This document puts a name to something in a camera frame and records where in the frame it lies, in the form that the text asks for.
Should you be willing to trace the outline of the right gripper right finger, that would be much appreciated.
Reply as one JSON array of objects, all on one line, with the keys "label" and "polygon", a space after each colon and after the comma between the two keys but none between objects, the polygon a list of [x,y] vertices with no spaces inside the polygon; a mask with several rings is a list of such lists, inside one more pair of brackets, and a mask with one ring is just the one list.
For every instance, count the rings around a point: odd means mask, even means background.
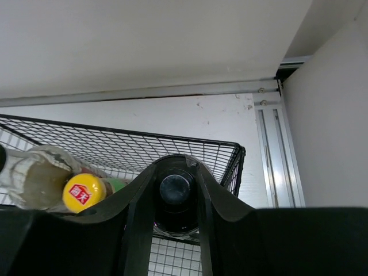
[{"label": "right gripper right finger", "polygon": [[191,170],[204,275],[367,274],[366,208],[255,209]]}]

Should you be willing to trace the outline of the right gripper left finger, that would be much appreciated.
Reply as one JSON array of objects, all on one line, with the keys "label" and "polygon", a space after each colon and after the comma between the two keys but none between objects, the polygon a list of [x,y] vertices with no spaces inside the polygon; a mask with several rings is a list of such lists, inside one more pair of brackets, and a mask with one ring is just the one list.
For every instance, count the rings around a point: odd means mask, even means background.
[{"label": "right gripper left finger", "polygon": [[77,215],[1,208],[1,274],[147,275],[158,173],[154,162]]}]

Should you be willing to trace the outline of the green-label chili sauce bottle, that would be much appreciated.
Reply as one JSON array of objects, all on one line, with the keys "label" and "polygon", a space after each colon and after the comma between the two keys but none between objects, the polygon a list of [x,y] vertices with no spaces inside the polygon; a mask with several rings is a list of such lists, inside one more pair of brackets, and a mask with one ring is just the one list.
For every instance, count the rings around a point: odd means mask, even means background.
[{"label": "green-label chili sauce bottle", "polygon": [[130,182],[129,179],[99,178],[88,173],[78,174],[66,183],[62,200],[69,211],[80,213],[126,187]]}]

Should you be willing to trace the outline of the tall red-label sauce bottle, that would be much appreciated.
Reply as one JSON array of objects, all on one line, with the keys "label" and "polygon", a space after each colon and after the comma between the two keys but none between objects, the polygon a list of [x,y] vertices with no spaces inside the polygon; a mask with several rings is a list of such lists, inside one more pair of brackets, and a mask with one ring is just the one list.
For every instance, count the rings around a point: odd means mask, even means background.
[{"label": "tall red-label sauce bottle", "polygon": [[21,209],[68,212],[63,189],[74,175],[106,174],[52,145],[41,145],[27,151],[1,146],[1,187]]}]

